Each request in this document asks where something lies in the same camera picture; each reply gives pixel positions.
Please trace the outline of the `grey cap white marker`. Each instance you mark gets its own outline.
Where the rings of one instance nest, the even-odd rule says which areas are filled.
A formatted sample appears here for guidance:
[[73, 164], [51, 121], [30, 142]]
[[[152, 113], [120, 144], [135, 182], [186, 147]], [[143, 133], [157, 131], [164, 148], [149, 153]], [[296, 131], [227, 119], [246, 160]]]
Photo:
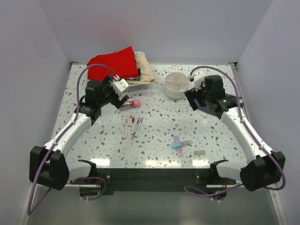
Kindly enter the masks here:
[[135, 132], [135, 134], [134, 134], [134, 138], [136, 138], [137, 135], [138, 135], [138, 132], [139, 132], [139, 129], [140, 129], [141, 124], [142, 124], [142, 122], [143, 122], [143, 119], [144, 119], [144, 118], [141, 118], [141, 119], [139, 120], [139, 123], [138, 123], [138, 126], [137, 126], [137, 130], [136, 130], [136, 132]]

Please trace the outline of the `pink purple correction tape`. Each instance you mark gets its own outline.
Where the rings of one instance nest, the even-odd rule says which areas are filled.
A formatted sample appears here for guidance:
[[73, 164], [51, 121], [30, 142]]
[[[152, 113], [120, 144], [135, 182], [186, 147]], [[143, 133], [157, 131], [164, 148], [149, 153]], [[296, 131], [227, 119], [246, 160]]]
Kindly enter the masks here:
[[172, 147], [176, 149], [178, 157], [182, 157], [182, 149], [181, 149], [181, 143], [180, 139], [177, 135], [174, 136], [174, 143], [172, 144]]

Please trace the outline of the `blue white eraser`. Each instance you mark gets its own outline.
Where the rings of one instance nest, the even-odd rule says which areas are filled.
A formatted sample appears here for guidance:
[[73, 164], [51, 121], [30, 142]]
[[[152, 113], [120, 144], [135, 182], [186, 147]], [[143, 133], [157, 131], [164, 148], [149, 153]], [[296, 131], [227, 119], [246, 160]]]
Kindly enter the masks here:
[[172, 144], [172, 148], [177, 149], [177, 148], [181, 148], [181, 147], [184, 147], [184, 146], [192, 144], [192, 143], [193, 143], [192, 140], [185, 140], [185, 141], [182, 141], [182, 142], [176, 142], [176, 143]]

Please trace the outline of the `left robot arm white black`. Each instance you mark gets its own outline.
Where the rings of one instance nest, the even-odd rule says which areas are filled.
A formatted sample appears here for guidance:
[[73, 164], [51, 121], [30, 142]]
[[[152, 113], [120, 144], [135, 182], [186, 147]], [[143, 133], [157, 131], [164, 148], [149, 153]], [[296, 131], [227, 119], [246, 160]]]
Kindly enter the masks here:
[[128, 87], [125, 79], [114, 81], [110, 75], [103, 81], [89, 81], [85, 95], [80, 98], [65, 127], [44, 146], [35, 146], [30, 151], [30, 181], [56, 190], [80, 178], [87, 184], [94, 183], [97, 179], [95, 163], [79, 160], [76, 165], [68, 166], [66, 157], [82, 134], [100, 117], [103, 106], [112, 104], [120, 108], [129, 99], [128, 96], [119, 99]]

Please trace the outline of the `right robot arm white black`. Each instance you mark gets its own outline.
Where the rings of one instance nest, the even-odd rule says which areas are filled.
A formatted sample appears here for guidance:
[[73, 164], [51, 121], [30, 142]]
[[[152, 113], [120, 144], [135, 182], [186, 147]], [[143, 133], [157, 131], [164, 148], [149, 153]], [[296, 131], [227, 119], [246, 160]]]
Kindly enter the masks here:
[[209, 179], [220, 184], [225, 178], [240, 181], [249, 191], [265, 188], [283, 180], [285, 156], [275, 152], [257, 134], [247, 120], [239, 99], [227, 94], [219, 75], [195, 75], [194, 87], [185, 92], [193, 110], [201, 107], [218, 117], [232, 132], [247, 162], [238, 164], [227, 159], [210, 165]]

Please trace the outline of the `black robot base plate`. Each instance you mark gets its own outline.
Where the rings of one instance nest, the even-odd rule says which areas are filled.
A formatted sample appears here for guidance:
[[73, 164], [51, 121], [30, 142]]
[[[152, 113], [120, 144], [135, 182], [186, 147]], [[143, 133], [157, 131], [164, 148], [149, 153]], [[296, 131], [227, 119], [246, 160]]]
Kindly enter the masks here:
[[93, 168], [87, 180], [72, 179], [74, 185], [90, 185], [80, 188], [80, 196], [96, 195], [104, 190], [105, 195], [114, 192], [182, 192], [185, 186], [194, 186], [207, 191], [213, 185], [220, 190], [236, 181], [214, 177], [210, 169], [120, 169]]

